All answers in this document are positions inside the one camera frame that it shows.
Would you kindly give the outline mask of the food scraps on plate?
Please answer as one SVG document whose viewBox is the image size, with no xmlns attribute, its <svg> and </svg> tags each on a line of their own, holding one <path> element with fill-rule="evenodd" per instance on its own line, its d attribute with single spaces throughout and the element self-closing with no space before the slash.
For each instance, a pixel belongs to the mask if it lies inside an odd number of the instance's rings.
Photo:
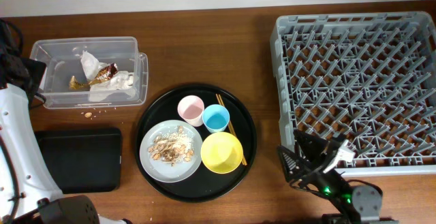
<svg viewBox="0 0 436 224">
<path fill-rule="evenodd" d="M 193 140 L 185 133 L 185 128 L 178 126 L 175 132 L 157 135 L 148 148 L 148 153 L 152 160 L 162 161 L 173 167 L 177 163 L 190 162 L 195 151 Z"/>
</svg>

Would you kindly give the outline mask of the grey dishwasher rack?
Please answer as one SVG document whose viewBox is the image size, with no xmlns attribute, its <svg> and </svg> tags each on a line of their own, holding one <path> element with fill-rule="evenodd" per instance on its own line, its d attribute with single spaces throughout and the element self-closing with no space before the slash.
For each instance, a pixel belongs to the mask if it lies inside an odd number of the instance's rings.
<svg viewBox="0 0 436 224">
<path fill-rule="evenodd" d="M 338 133 L 348 177 L 435 173 L 435 23 L 426 12 L 291 15 L 270 37 L 281 143 Z"/>
</svg>

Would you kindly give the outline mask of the yellow bowl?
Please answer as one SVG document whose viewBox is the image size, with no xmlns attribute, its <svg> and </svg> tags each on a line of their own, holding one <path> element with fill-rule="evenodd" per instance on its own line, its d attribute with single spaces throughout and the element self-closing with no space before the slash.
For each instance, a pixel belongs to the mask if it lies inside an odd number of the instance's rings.
<svg viewBox="0 0 436 224">
<path fill-rule="evenodd" d="M 242 163 L 243 146 L 231 133 L 212 133 L 203 141 L 200 156 L 210 171 L 228 174 Z"/>
</svg>

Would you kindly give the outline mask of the grey plate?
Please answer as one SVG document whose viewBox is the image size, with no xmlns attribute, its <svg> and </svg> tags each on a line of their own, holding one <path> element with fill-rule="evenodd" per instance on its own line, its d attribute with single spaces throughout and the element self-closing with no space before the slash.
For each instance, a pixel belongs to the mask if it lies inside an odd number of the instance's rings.
<svg viewBox="0 0 436 224">
<path fill-rule="evenodd" d="M 173 167 L 162 161 L 152 160 L 148 153 L 148 148 L 153 144 L 154 138 L 159 134 L 175 132 L 178 126 L 183 126 L 185 133 L 193 140 L 193 149 L 195 151 L 193 159 L 190 162 L 177 163 Z M 200 166 L 202 162 L 200 157 L 202 143 L 203 140 L 200 134 L 190 124 L 178 120 L 160 122 L 148 130 L 140 141 L 140 166 L 151 178 L 160 182 L 173 183 L 182 181 L 190 177 Z"/>
</svg>

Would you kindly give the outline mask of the clear plastic waste bin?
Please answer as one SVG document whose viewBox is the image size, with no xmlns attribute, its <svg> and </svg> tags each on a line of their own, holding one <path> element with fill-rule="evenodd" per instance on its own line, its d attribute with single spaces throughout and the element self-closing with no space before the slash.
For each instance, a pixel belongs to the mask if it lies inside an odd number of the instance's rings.
<svg viewBox="0 0 436 224">
<path fill-rule="evenodd" d="M 81 84 L 86 77 L 81 58 L 92 54 L 101 64 L 115 63 L 120 72 L 132 75 L 133 84 L 127 89 L 102 91 L 73 90 L 69 87 L 71 77 Z M 82 37 L 45 39 L 34 43 L 31 59 L 46 64 L 39 92 L 46 98 L 45 108 L 105 108 L 139 106 L 146 100 L 149 81 L 148 59 L 138 50 L 134 37 Z"/>
</svg>

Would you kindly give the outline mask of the black rectangular tray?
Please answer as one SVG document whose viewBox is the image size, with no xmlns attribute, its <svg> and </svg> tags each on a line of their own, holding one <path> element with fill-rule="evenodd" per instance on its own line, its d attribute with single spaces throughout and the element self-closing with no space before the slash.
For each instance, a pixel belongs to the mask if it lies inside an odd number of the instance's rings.
<svg viewBox="0 0 436 224">
<path fill-rule="evenodd" d="M 35 133 L 45 164 L 64 194 L 117 189 L 122 134 L 115 127 Z"/>
</svg>

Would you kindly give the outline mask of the pink cup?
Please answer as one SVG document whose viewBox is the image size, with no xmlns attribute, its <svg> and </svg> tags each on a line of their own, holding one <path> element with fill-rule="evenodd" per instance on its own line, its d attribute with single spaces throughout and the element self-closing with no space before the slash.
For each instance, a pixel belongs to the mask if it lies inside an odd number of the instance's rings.
<svg viewBox="0 0 436 224">
<path fill-rule="evenodd" d="M 204 102 L 195 95 L 182 98 L 177 106 L 178 115 L 193 127 L 200 127 L 203 124 L 203 111 Z"/>
</svg>

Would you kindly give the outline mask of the gold snack wrapper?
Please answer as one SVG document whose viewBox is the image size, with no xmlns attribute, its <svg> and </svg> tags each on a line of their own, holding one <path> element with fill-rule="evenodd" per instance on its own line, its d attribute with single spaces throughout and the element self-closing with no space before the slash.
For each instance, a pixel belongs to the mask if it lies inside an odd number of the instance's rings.
<svg viewBox="0 0 436 224">
<path fill-rule="evenodd" d="M 77 81 L 76 77 L 72 76 L 70 81 L 69 81 L 69 89 L 82 90 L 82 89 L 89 88 L 91 85 L 100 84 L 100 83 L 109 81 L 110 79 L 112 79 L 116 75 L 116 73 L 118 71 L 119 70 L 118 70 L 116 63 L 112 63 L 112 64 L 100 69 L 98 71 L 96 77 L 94 77 L 94 79 L 92 79 L 88 83 L 79 83 L 79 81 Z"/>
</svg>

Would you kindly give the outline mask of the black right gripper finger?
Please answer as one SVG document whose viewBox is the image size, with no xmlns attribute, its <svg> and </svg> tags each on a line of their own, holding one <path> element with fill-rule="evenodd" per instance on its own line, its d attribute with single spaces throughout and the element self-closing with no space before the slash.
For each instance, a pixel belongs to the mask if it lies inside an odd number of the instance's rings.
<svg viewBox="0 0 436 224">
<path fill-rule="evenodd" d="M 294 139 L 307 159 L 317 159 L 326 149 L 329 141 L 300 130 L 294 131 Z"/>
<path fill-rule="evenodd" d="M 277 153 L 287 182 L 302 180 L 307 176 L 309 166 L 306 159 L 282 145 L 277 147 Z"/>
</svg>

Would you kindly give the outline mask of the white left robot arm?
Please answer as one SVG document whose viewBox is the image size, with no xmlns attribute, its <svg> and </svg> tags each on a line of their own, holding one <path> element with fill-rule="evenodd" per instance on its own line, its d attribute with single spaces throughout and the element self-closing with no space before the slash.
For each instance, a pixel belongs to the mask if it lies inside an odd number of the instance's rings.
<svg viewBox="0 0 436 224">
<path fill-rule="evenodd" d="M 46 64 L 22 56 L 20 29 L 1 20 L 1 203 L 2 223 L 109 223 L 85 195 L 65 197 L 37 143 L 30 109 L 40 94 Z"/>
</svg>

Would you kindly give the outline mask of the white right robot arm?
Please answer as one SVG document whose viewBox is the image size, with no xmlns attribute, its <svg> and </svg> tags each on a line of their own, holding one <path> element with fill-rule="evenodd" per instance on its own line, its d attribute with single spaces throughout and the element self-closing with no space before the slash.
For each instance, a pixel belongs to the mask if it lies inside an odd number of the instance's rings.
<svg viewBox="0 0 436 224">
<path fill-rule="evenodd" d="M 363 180 L 346 180 L 334 168 L 338 162 L 351 162 L 354 151 L 342 133 L 330 140 L 294 131 L 294 139 L 303 155 L 283 145 L 277 153 L 286 182 L 295 190 L 328 200 L 339 212 L 323 214 L 322 223 L 397 223 L 380 217 L 383 191 Z"/>
</svg>

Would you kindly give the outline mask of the white tissue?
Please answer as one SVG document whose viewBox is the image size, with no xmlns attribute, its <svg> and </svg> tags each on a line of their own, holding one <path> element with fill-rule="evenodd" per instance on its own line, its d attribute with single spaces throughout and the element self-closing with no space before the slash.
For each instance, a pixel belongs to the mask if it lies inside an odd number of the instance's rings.
<svg viewBox="0 0 436 224">
<path fill-rule="evenodd" d="M 80 62 L 82 64 L 82 70 L 87 79 L 86 83 L 94 79 L 100 69 L 110 65 L 109 63 L 102 63 L 98 61 L 97 58 L 87 51 L 82 52 Z M 119 70 L 109 81 L 91 85 L 89 87 L 89 101 L 103 101 L 109 98 L 109 91 L 124 91 L 128 97 L 134 97 L 136 95 L 136 91 L 134 89 L 134 72 Z"/>
</svg>

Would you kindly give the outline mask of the blue cup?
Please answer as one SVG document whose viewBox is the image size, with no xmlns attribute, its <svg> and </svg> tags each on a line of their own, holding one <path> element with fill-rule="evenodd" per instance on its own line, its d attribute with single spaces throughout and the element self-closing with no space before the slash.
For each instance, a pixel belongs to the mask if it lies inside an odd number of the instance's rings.
<svg viewBox="0 0 436 224">
<path fill-rule="evenodd" d="M 210 133 L 222 132 L 230 122 L 230 113 L 219 104 L 213 104 L 205 108 L 202 120 Z"/>
</svg>

